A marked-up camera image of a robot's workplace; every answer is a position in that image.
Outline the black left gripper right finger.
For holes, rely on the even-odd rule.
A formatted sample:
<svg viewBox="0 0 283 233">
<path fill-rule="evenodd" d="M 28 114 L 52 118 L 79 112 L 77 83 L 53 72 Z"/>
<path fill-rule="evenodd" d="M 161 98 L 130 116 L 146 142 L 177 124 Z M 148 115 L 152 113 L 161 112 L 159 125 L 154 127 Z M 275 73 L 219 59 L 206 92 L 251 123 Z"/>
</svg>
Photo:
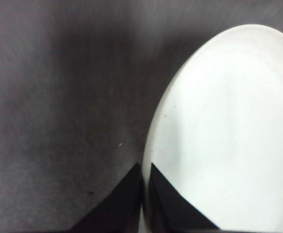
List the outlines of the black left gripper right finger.
<svg viewBox="0 0 283 233">
<path fill-rule="evenodd" d="M 149 180 L 152 232 L 220 232 L 220 228 L 185 200 L 151 164 Z"/>
</svg>

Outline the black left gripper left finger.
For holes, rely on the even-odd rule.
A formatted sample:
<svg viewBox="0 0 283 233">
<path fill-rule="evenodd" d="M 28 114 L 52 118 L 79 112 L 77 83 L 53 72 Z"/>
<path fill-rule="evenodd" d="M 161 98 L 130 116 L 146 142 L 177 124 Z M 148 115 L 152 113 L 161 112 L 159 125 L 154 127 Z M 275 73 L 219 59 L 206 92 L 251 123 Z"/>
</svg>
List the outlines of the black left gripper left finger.
<svg viewBox="0 0 283 233">
<path fill-rule="evenodd" d="M 112 192 L 70 232 L 137 232 L 142 201 L 141 165 L 136 163 Z"/>
</svg>

